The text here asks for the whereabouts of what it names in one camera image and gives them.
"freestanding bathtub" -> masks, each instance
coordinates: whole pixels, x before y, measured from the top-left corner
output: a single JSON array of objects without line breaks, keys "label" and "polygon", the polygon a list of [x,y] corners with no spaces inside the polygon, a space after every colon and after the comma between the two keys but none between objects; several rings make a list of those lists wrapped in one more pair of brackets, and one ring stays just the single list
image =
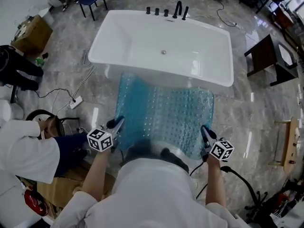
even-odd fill
[{"label": "freestanding bathtub", "polygon": [[112,79],[132,72],[158,86],[211,89],[233,84],[229,33],[162,13],[109,11],[88,58]]}]

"electrical outlet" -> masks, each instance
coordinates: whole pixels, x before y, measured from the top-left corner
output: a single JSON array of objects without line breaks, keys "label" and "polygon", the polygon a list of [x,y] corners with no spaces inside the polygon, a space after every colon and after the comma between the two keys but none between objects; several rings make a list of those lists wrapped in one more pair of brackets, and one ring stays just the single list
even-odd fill
[{"label": "electrical outlet", "polygon": [[78,96],[76,99],[75,99],[76,102],[72,101],[72,103],[70,103],[70,107],[71,109],[74,109],[76,106],[78,106],[80,103],[82,103],[84,100],[81,96]]}]

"table leg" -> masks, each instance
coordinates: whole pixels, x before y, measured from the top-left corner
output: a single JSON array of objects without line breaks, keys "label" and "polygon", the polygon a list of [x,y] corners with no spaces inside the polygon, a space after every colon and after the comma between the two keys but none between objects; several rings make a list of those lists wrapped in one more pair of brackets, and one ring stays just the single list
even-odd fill
[{"label": "table leg", "polygon": [[269,165],[272,165],[272,166],[282,166],[282,164],[281,164],[280,161],[273,161],[273,162],[270,162]]},{"label": "table leg", "polygon": [[266,1],[266,2],[264,2],[263,4],[262,4],[262,6],[256,11],[256,14],[259,12],[259,11],[261,11],[261,9],[265,6],[265,4],[267,3],[268,1]]},{"label": "table leg", "polygon": [[291,122],[291,120],[289,120],[289,121],[275,121],[275,123],[277,123],[277,124],[288,124],[290,122]]},{"label": "table leg", "polygon": [[247,77],[249,77],[249,76],[251,76],[251,75],[253,75],[253,74],[255,74],[259,71],[262,71],[262,69],[261,70],[252,70],[251,72],[247,73]]},{"label": "table leg", "polygon": [[10,96],[10,103],[14,103],[16,90],[17,90],[17,86],[13,85],[13,89],[11,91],[11,96]]},{"label": "table leg", "polygon": [[278,84],[281,84],[281,83],[284,83],[284,82],[286,82],[286,81],[289,81],[289,80],[291,80],[290,78],[286,78],[286,79],[280,79],[280,80],[276,80],[276,81],[274,81],[274,82],[272,82],[272,83],[270,83],[270,86],[275,86],[275,85],[278,85]]},{"label": "table leg", "polygon": [[95,18],[94,18],[94,14],[93,14],[93,11],[92,11],[92,8],[91,8],[91,5],[89,5],[89,8],[90,8],[90,11],[91,11],[91,15],[92,15],[93,21],[95,21]]},{"label": "table leg", "polygon": [[86,17],[86,14],[85,14],[85,12],[84,12],[84,8],[82,7],[82,5],[81,5],[81,4],[79,4],[79,5],[80,5],[81,11],[82,11],[82,13],[83,13],[84,17]]}]

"gray marble tile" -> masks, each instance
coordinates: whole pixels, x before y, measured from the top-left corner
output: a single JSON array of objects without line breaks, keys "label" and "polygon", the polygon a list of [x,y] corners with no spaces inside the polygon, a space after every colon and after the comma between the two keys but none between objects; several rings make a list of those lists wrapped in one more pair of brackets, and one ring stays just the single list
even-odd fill
[{"label": "gray marble tile", "polygon": [[[158,7],[161,11],[169,9],[170,13],[175,10],[177,1],[106,0],[110,10],[145,10],[147,6],[150,6],[152,11]],[[255,191],[268,191],[273,194],[281,188],[286,178],[281,167],[268,165],[274,155],[278,134],[279,137],[284,135],[284,132],[274,124],[274,120],[286,120],[292,116],[300,117],[297,103],[299,80],[294,79],[270,87],[269,83],[275,81],[276,78],[269,72],[262,71],[247,77],[247,73],[251,70],[251,62],[249,58],[244,57],[244,53],[268,34],[276,37],[288,48],[290,47],[284,42],[279,30],[268,21],[266,13],[260,12],[256,15],[251,8],[239,4],[238,0],[222,0],[225,8],[219,11],[223,20],[227,23],[237,23],[236,27],[226,26],[217,17],[217,10],[222,7],[218,1],[181,1],[184,7],[190,7],[189,15],[193,16],[192,19],[214,25],[230,33],[234,83],[229,88],[213,92],[215,105],[212,127],[219,136],[230,140],[236,148],[227,165],[244,176]],[[107,14],[102,0],[99,0],[97,4],[97,8],[92,7],[96,21],[92,20],[88,7],[84,8],[87,15],[87,18],[84,18],[80,7],[73,3],[65,13],[61,11],[61,8],[55,8],[52,11],[55,19],[52,26],[54,31],[44,50],[49,53],[49,58],[43,67],[45,74],[38,90],[40,96],[59,87],[67,88],[74,93],[87,75],[92,65],[84,66],[84,57]],[[68,106],[64,107],[59,111],[58,116],[60,118],[80,117],[79,122],[67,121],[72,132],[75,132],[78,126],[90,130],[94,111],[98,111],[96,124],[105,124],[113,118],[117,94],[118,82],[94,72],[79,88],[76,95],[81,95],[84,102],[74,110]],[[69,96],[64,91],[60,91],[58,95],[57,92],[53,92],[42,99],[39,99],[34,92],[18,91],[18,98],[18,103],[25,110],[25,116],[36,109],[48,111],[53,109],[56,113],[69,101]],[[69,133],[68,125],[65,127],[66,132]],[[279,155],[282,147],[279,146],[278,149]],[[111,164],[112,170],[116,173],[118,162],[119,160],[114,160]],[[232,212],[239,213],[245,205],[252,203],[248,189],[233,174],[224,173],[223,175],[228,208]],[[193,178],[198,193],[207,182],[207,166],[203,165],[197,170]],[[200,203],[204,203],[204,196],[205,192],[199,198]]]}]

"black pants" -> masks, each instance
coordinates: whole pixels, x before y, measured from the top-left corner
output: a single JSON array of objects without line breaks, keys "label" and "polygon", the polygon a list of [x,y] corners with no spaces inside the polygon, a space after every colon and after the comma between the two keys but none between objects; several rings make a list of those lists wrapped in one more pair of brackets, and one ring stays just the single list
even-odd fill
[{"label": "black pants", "polygon": [[82,149],[87,142],[86,133],[55,137],[59,146],[60,159],[54,177],[64,175],[69,169],[78,166],[87,155]]},{"label": "black pants", "polygon": [[158,159],[165,162],[170,162],[172,164],[178,165],[182,169],[184,169],[187,173],[189,173],[189,167],[186,165],[180,158],[178,158],[175,154],[171,153],[169,149],[164,148],[161,151],[160,155],[152,153],[151,151],[151,142],[150,140],[144,140],[136,143],[134,146],[128,149],[127,156],[124,159],[121,166],[124,166],[126,163],[139,159]]},{"label": "black pants", "polygon": [[6,67],[0,71],[0,81],[5,84],[19,86],[22,90],[38,90],[37,82],[22,76],[16,70],[23,71],[28,75],[33,76],[43,76],[43,70],[32,64],[13,49],[5,48],[5,50],[9,54],[9,60]]}]

